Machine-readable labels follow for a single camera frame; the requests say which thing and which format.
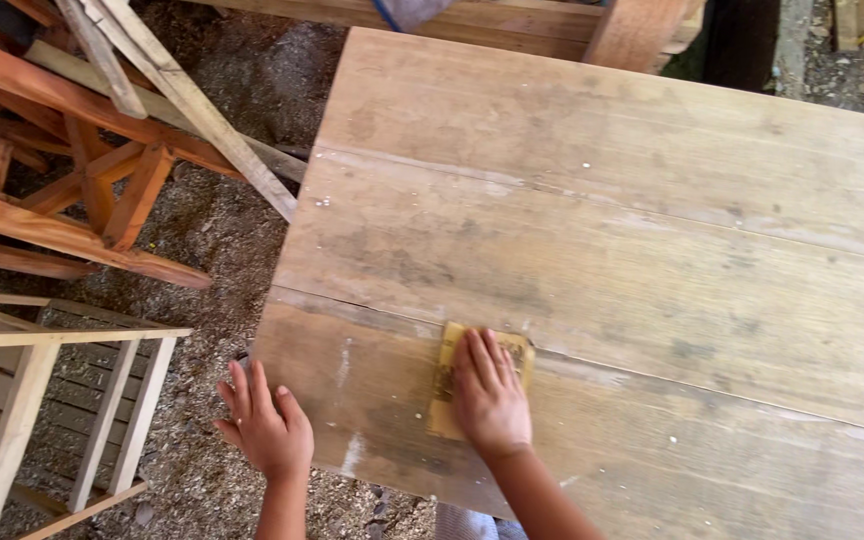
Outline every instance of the wooden post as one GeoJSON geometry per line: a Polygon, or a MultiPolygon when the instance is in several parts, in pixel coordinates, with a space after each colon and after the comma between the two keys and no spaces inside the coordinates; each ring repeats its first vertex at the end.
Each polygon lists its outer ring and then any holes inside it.
{"type": "Polygon", "coordinates": [[[690,5],[690,0],[611,0],[582,62],[647,72],[690,5]]]}
{"type": "Polygon", "coordinates": [[[94,232],[0,201],[0,235],[24,240],[96,263],[144,274],[180,286],[204,289],[209,275],[145,251],[112,251],[94,232]]]}

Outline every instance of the left hand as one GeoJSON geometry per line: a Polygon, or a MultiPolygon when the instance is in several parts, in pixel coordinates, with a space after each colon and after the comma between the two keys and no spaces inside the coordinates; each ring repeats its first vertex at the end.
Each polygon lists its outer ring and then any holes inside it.
{"type": "Polygon", "coordinates": [[[232,420],[215,420],[213,424],[269,482],[305,481],[315,448],[312,424],[285,386],[275,389],[280,416],[272,404],[262,362],[249,363],[251,384],[238,362],[228,362],[234,387],[220,380],[217,389],[232,420]]]}

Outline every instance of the gray fabric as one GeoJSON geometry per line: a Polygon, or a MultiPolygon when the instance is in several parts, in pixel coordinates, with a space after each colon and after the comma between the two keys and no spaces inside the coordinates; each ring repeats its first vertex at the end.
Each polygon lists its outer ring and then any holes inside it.
{"type": "Polygon", "coordinates": [[[435,507],[436,540],[528,540],[522,525],[439,502],[435,507]]]}

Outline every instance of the right hand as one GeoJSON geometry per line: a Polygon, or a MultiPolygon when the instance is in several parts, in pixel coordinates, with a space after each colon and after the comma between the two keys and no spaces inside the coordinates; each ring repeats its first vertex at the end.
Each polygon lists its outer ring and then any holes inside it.
{"type": "Polygon", "coordinates": [[[486,463],[532,449],[529,401],[512,357],[491,329],[470,328],[452,360],[456,420],[486,463]]]}

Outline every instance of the finger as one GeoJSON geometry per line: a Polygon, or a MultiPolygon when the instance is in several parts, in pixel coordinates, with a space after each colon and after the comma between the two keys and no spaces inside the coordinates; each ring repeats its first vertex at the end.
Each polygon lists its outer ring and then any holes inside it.
{"type": "Polygon", "coordinates": [[[213,420],[212,425],[222,432],[222,439],[231,443],[242,450],[242,433],[239,432],[238,426],[228,420],[213,420]]]}
{"type": "Polygon", "coordinates": [[[249,394],[246,370],[242,369],[239,362],[228,362],[228,372],[232,374],[232,384],[235,386],[235,411],[238,412],[235,421],[252,417],[252,397],[249,394]]]}
{"type": "Polygon", "coordinates": [[[498,374],[496,374],[496,362],[493,362],[489,355],[489,350],[486,349],[486,344],[482,340],[482,335],[479,330],[472,328],[466,334],[468,336],[468,350],[472,353],[472,364],[475,366],[475,371],[479,374],[479,381],[482,382],[482,387],[487,392],[492,393],[498,390],[498,374]]]}
{"type": "Polygon", "coordinates": [[[491,357],[492,364],[495,365],[495,374],[498,375],[498,381],[502,385],[502,387],[509,387],[512,383],[512,380],[509,376],[508,364],[505,361],[505,349],[502,348],[501,345],[498,344],[498,336],[496,336],[496,331],[487,328],[482,336],[483,341],[486,342],[486,349],[488,350],[488,355],[491,357]]]}
{"type": "Polygon", "coordinates": [[[215,385],[219,395],[222,396],[222,401],[228,406],[228,413],[232,418],[238,418],[238,411],[235,410],[235,390],[229,386],[224,380],[220,380],[215,385]]]}
{"type": "Polygon", "coordinates": [[[299,400],[296,399],[288,388],[280,385],[275,388],[275,402],[278,408],[282,411],[282,418],[285,420],[285,427],[292,430],[301,424],[308,424],[309,419],[306,417],[306,411],[299,406],[299,400]]]}
{"type": "Polygon", "coordinates": [[[462,334],[459,342],[455,344],[455,352],[452,354],[452,381],[460,394],[482,390],[479,374],[473,366],[469,338],[465,334],[462,334]]]}
{"type": "Polygon", "coordinates": [[[279,418],[279,413],[272,405],[272,394],[269,392],[269,383],[265,379],[265,366],[254,358],[249,362],[252,376],[248,389],[251,391],[252,414],[273,414],[279,418]]]}

